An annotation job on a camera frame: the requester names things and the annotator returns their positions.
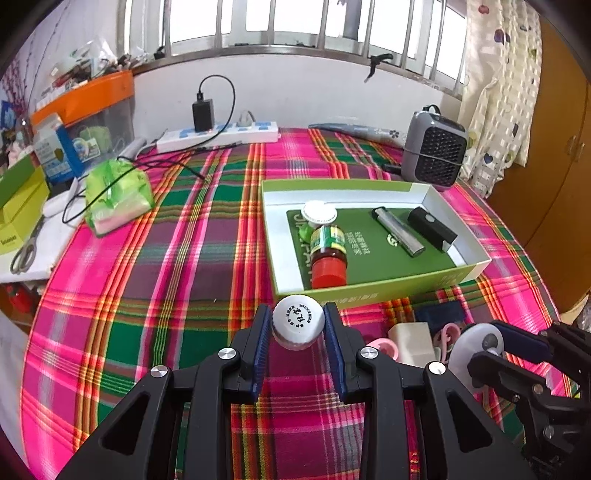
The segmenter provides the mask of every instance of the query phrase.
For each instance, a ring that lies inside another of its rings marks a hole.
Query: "cabinet door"
[[[591,289],[591,105],[564,185],[526,251],[560,313]]]
[[[506,169],[504,180],[495,185],[488,199],[521,245],[541,225],[566,178],[586,98],[586,78],[569,48],[548,22],[542,19],[541,26],[540,92],[527,165]]]

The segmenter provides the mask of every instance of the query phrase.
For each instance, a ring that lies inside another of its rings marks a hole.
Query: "green plastic bag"
[[[109,185],[111,187],[101,194]],[[98,237],[154,207],[154,195],[146,173],[134,168],[129,161],[120,159],[107,160],[90,171],[86,179],[85,198],[87,205],[97,199],[85,212],[85,218]]]

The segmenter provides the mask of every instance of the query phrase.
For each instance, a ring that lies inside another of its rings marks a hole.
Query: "silver lighter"
[[[416,257],[425,251],[425,246],[408,231],[408,228],[394,214],[386,210],[386,207],[374,208],[371,211],[371,216],[402,244],[411,257]]]

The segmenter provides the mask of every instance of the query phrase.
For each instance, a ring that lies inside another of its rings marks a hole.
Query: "window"
[[[324,48],[327,56],[332,50],[354,56],[390,52],[393,65],[404,64],[407,70],[434,77],[450,89],[457,86],[458,74],[463,81],[460,67],[466,37],[465,0],[447,1],[435,75],[431,69],[440,29],[440,0],[414,0],[410,29],[407,26],[411,0],[375,0],[373,16],[369,11],[371,0],[328,0],[325,35],[320,32],[324,0],[126,1],[126,48],[137,45],[154,51],[154,45],[162,44],[163,31],[167,30],[164,5],[170,4],[168,31],[172,55],[250,45]],[[216,35],[217,25],[220,28]],[[364,45],[368,27],[369,44]],[[408,54],[403,59],[406,42]]]
[[[222,3],[222,34],[230,33],[233,0]],[[217,0],[172,0],[170,6],[170,41],[216,34]]]
[[[369,2],[365,2],[369,11]],[[408,21],[410,0],[376,0],[374,23],[372,24],[370,43],[376,47],[402,53]],[[417,53],[418,35],[421,27],[422,0],[415,0],[413,9],[413,26],[411,27],[408,55],[412,58]],[[360,25],[360,38],[365,37],[367,23]]]
[[[431,17],[431,33],[429,35],[429,47],[425,63],[433,67],[435,50],[437,48],[437,35],[439,34],[439,22],[441,20],[441,2],[433,4],[433,16]],[[455,79],[460,64],[466,38],[466,18],[447,7],[443,23],[443,35],[441,36],[441,48],[437,61],[437,70]]]

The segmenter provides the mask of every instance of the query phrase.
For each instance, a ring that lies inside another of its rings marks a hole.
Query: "table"
[[[399,150],[345,135],[282,130],[276,144],[184,159],[201,168],[205,187],[180,167],[150,171],[154,210],[102,239],[81,226],[49,282],[25,358],[22,433],[33,474],[53,479],[153,365],[194,365],[249,326],[257,305],[272,303],[261,180],[388,179],[379,166],[400,158]],[[493,211],[463,184],[444,197],[491,256],[484,274],[344,310],[343,321],[369,341],[412,321],[417,306],[455,299],[468,322],[501,319],[537,332],[557,320],[539,275]],[[566,379],[548,365],[512,359],[566,393]],[[519,435],[511,403],[488,392],[483,406]],[[272,340],[259,403],[232,410],[235,478],[353,479],[362,426],[363,407],[345,406],[333,392],[323,340],[301,352]],[[410,461],[417,476],[416,451]]]

